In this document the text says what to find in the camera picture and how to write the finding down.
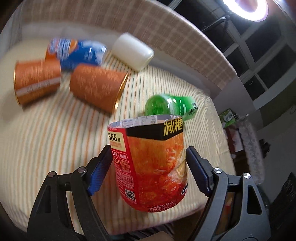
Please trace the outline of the green snack package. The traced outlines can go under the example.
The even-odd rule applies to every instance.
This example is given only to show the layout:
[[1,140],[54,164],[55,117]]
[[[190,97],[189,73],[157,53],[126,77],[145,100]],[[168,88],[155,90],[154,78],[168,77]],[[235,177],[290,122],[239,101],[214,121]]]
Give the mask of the green snack package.
[[236,122],[236,113],[232,109],[227,109],[219,115],[220,121],[222,123],[222,128],[227,128],[228,126]]

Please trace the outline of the blue Arctic Ocean cup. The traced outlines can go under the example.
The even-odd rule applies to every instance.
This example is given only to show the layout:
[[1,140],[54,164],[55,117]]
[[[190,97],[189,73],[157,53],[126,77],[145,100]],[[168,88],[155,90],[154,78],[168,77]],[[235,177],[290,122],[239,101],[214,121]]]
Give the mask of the blue Arctic Ocean cup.
[[58,59],[62,70],[74,70],[79,64],[100,66],[106,53],[107,47],[97,41],[54,38],[45,58]]

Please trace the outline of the plaid beige blanket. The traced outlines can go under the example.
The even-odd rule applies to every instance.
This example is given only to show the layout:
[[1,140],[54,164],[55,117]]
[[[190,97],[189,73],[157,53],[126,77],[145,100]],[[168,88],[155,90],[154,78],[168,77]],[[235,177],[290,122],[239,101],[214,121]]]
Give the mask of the plaid beige blanket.
[[223,89],[236,71],[193,24],[157,1],[25,1],[23,20],[74,22],[128,32],[186,64]]

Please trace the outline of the orange paper cup closed end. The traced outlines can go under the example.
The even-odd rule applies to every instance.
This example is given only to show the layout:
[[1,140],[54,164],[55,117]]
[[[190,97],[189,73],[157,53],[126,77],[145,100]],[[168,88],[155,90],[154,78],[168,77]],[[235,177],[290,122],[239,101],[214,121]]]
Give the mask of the orange paper cup closed end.
[[61,84],[61,65],[57,59],[17,61],[14,70],[16,101],[25,106],[55,92]]

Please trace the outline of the black light tripod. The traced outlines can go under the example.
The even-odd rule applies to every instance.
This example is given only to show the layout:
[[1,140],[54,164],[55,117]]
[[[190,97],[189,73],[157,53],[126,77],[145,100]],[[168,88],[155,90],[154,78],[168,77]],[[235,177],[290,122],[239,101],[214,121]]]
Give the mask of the black light tripod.
[[230,16],[229,15],[224,15],[220,18],[218,18],[217,20],[215,20],[213,23],[211,23],[210,25],[204,27],[201,31],[203,33],[208,32],[210,30],[212,30],[213,28],[217,27],[218,25],[225,23],[227,24],[227,22],[230,20]]

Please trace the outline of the white plastic cup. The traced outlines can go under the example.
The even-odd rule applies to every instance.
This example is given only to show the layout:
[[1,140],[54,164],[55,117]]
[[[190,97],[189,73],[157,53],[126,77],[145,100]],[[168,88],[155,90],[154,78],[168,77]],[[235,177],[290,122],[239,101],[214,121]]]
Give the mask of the white plastic cup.
[[112,55],[137,72],[144,69],[154,57],[153,49],[130,33],[119,36],[113,44],[111,52]]

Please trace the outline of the red lemon tea cup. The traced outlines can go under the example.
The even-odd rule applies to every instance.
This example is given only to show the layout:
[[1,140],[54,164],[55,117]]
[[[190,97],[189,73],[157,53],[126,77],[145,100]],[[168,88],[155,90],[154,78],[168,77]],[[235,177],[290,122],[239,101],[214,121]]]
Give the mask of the red lemon tea cup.
[[148,115],[107,126],[116,183],[123,200],[142,212],[176,206],[187,191],[183,118]]

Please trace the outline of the orange cup gold interior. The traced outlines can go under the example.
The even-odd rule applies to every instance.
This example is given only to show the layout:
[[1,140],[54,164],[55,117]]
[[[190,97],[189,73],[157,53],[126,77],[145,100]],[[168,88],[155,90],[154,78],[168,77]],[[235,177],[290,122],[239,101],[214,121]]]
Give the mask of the orange cup gold interior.
[[79,64],[70,77],[72,94],[112,114],[118,107],[128,73],[108,70],[90,64]]

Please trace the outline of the green plastic cup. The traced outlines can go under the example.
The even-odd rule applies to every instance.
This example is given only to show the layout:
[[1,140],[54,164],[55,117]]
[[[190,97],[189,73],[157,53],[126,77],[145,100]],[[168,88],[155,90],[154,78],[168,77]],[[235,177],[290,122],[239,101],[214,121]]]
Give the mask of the green plastic cup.
[[192,119],[197,110],[197,102],[191,96],[156,94],[147,100],[144,112],[145,115],[179,115],[186,121]]

